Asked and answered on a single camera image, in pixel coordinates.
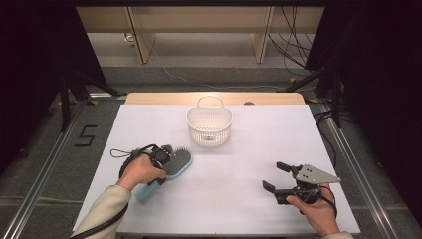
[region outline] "white table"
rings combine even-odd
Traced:
[[[187,111],[195,105],[121,106],[76,225],[104,189],[115,184],[125,158],[113,148],[133,150],[151,143],[186,146],[193,163],[167,181],[148,200],[134,196],[117,232],[176,236],[294,236],[315,234],[291,205],[278,205],[262,180],[292,188],[289,173],[276,162],[311,164],[334,174],[306,105],[226,106],[233,112],[232,133],[222,146],[207,149],[189,137]],[[360,233],[340,184],[332,184],[341,230]]]

